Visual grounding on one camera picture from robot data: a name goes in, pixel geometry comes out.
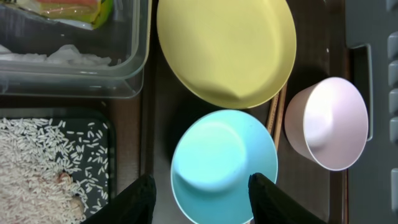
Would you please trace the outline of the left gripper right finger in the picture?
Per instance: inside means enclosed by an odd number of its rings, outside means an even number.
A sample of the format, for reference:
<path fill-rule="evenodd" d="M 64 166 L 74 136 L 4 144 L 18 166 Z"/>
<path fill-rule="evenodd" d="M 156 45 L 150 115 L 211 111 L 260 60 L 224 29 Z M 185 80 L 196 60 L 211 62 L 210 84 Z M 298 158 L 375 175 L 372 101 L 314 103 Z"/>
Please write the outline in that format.
<path fill-rule="evenodd" d="M 255 224 L 326 224 L 261 173 L 250 175 L 248 189 Z"/>

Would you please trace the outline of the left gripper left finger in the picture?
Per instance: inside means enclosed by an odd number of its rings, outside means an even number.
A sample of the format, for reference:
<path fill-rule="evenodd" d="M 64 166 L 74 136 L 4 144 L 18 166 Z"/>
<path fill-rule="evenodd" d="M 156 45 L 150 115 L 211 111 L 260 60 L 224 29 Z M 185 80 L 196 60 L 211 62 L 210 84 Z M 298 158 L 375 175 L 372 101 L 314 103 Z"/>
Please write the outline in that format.
<path fill-rule="evenodd" d="M 82 224 L 151 224 L 156 196 L 155 179 L 144 174 Z"/>

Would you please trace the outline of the light blue bowl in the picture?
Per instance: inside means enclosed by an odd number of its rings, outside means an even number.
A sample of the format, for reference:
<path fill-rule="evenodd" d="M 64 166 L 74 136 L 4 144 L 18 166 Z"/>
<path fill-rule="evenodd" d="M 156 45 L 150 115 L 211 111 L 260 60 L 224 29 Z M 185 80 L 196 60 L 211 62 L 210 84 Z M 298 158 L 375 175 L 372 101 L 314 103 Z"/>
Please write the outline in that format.
<path fill-rule="evenodd" d="M 219 110 L 193 123 L 172 158 L 174 199 L 193 223 L 248 223 L 253 219 L 248 182 L 278 175 L 275 144 L 265 126 L 239 110 Z"/>

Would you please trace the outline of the green snack wrapper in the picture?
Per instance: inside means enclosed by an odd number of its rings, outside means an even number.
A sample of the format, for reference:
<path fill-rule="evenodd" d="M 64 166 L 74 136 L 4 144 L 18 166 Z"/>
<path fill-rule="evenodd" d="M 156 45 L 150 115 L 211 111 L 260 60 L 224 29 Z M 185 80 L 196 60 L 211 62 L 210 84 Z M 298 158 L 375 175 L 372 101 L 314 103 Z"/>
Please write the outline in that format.
<path fill-rule="evenodd" d="M 101 27 L 113 10 L 113 0 L 12 0 L 4 3 L 86 30 Z"/>

